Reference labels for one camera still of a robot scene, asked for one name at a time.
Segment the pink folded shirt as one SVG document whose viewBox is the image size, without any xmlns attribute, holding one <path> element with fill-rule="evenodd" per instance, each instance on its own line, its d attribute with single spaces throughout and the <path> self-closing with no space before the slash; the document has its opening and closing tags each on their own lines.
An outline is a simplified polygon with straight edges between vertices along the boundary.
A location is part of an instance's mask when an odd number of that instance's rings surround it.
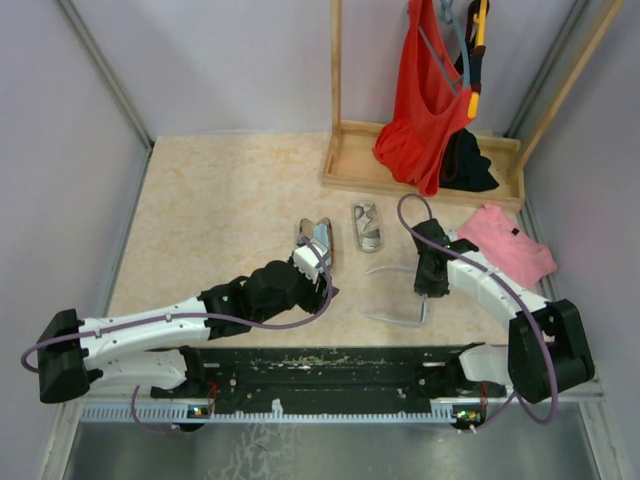
<svg viewBox="0 0 640 480">
<path fill-rule="evenodd" d="M 497 205 L 478 209 L 457 236 L 475 244 L 492 265 L 525 288 L 557 270 L 549 248 L 532 240 Z"/>
</svg>

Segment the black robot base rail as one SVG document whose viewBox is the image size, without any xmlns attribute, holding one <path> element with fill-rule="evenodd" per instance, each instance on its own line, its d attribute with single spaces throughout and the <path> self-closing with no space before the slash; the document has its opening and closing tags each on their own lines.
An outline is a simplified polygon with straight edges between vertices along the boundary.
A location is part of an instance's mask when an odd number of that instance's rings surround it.
<svg viewBox="0 0 640 480">
<path fill-rule="evenodd" d="M 529 403 L 550 398 L 542 353 L 512 347 L 221 348 L 155 350 L 89 371 L 92 390 L 140 387 L 156 400 L 191 400 L 187 416 L 429 414 L 434 399 L 501 396 L 513 386 Z"/>
</svg>

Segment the plaid brown glasses case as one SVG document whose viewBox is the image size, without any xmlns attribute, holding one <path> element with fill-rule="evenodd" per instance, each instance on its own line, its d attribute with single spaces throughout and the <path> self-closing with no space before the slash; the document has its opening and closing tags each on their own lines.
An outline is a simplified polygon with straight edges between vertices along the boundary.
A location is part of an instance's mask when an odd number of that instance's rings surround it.
<svg viewBox="0 0 640 480">
<path fill-rule="evenodd" d="M 313 222 L 308 218 L 299 221 L 298 236 L 305 236 L 310 240 L 321 243 L 327 253 L 324 255 L 329 269 L 334 265 L 334 236 L 331 220 L 328 217 L 321 218 L 318 222 Z"/>
</svg>

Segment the red garment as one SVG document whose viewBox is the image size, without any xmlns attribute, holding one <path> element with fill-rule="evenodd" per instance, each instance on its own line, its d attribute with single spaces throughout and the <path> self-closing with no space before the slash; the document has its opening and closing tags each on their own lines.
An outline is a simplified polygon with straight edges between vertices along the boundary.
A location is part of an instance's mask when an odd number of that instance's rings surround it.
<svg viewBox="0 0 640 480">
<path fill-rule="evenodd" d="M 448 54 L 433 3 L 410 1 L 408 12 L 394 114 L 373 154 L 396 181 L 433 196 L 449 139 L 470 123 L 471 89 Z"/>
</svg>

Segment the light blue cloth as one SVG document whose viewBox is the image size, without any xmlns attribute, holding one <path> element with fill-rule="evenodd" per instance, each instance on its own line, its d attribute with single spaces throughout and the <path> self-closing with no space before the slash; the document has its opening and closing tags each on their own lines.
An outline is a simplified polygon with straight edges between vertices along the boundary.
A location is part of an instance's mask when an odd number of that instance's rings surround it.
<svg viewBox="0 0 640 480">
<path fill-rule="evenodd" d="M 329 251 L 333 250 L 333 233 L 330 223 L 318 222 L 313 228 L 313 238 Z"/>
</svg>

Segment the wooden clothes rack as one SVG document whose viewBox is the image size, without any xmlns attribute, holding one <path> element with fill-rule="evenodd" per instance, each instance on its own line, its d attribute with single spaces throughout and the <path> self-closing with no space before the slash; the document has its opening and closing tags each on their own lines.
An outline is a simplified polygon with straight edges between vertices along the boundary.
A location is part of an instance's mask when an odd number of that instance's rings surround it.
<svg viewBox="0 0 640 480">
<path fill-rule="evenodd" d="M 341 111 L 342 4 L 331 15 L 332 133 L 325 187 L 370 193 L 418 192 L 458 205 L 525 203 L 524 167 L 623 4 L 574 4 L 509 133 L 468 133 L 481 98 L 489 4 L 469 5 L 462 26 L 448 2 L 407 5 L 409 26 L 388 124 L 346 120 Z"/>
</svg>

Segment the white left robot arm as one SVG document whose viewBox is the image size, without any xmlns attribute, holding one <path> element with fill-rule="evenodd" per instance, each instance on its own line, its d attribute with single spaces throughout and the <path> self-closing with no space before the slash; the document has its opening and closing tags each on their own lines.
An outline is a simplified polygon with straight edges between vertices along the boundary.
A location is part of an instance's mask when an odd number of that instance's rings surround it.
<svg viewBox="0 0 640 480">
<path fill-rule="evenodd" d="M 152 350 L 180 350 L 194 343 L 270 328 L 270 319 L 295 307 L 315 321 L 339 290 L 323 269 L 308 274 L 293 260 L 275 260 L 167 307 L 108 318 L 56 313 L 31 354 L 37 358 L 39 399 L 75 400 L 107 376 L 106 365 Z"/>
</svg>

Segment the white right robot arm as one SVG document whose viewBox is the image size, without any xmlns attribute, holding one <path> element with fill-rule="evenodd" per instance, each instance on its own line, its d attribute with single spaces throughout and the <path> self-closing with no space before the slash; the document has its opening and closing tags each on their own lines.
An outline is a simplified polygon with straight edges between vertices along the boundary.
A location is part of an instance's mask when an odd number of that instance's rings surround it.
<svg viewBox="0 0 640 480">
<path fill-rule="evenodd" d="M 448 387 L 470 395 L 482 382 L 512 387 L 537 404 L 591 381 L 595 365 L 577 306 L 520 286 L 467 239 L 452 240 L 435 219 L 410 228 L 418 253 L 414 291 L 442 298 L 455 287 L 507 332 L 504 346 L 465 348 L 446 372 Z"/>
</svg>

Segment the map print glasses case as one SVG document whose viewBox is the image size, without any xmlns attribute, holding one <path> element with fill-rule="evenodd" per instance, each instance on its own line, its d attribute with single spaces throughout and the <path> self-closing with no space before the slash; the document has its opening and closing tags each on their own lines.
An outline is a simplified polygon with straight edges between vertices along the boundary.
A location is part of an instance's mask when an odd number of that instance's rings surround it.
<svg viewBox="0 0 640 480">
<path fill-rule="evenodd" d="M 364 253 L 375 253 L 382 246 L 379 212 L 371 201 L 359 201 L 353 206 L 353 225 L 358 248 Z"/>
</svg>

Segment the black garment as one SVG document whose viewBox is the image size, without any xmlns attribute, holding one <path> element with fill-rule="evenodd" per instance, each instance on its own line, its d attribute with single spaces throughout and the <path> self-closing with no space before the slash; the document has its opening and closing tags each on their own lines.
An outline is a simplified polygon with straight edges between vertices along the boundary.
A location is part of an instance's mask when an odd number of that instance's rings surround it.
<svg viewBox="0 0 640 480">
<path fill-rule="evenodd" d="M 481 154 L 476 136 L 467 129 L 454 133 L 444 152 L 439 183 L 443 188 L 486 192 L 499 187 L 491 161 Z"/>
</svg>

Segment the white sunglasses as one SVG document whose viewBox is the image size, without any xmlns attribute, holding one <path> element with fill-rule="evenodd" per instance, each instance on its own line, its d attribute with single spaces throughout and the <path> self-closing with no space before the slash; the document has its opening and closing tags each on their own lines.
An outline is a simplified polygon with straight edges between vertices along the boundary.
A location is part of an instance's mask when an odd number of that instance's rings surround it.
<svg viewBox="0 0 640 480">
<path fill-rule="evenodd" d="M 415 266 L 379 266 L 364 273 L 362 314 L 370 319 L 403 327 L 419 327 L 429 315 L 425 295 L 414 291 Z"/>
</svg>

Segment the yellow black hanger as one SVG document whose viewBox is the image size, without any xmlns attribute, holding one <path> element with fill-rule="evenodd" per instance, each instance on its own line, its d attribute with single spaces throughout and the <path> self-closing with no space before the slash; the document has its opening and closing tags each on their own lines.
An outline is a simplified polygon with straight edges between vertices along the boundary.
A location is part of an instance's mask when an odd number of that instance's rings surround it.
<svg viewBox="0 0 640 480">
<path fill-rule="evenodd" d="M 477 116 L 482 91 L 482 64 L 486 53 L 486 24 L 490 8 L 488 0 L 474 0 L 467 9 L 467 22 L 464 36 L 466 52 L 461 52 L 457 67 L 462 68 L 462 75 L 469 77 L 471 97 L 467 116 L 473 120 Z"/>
</svg>

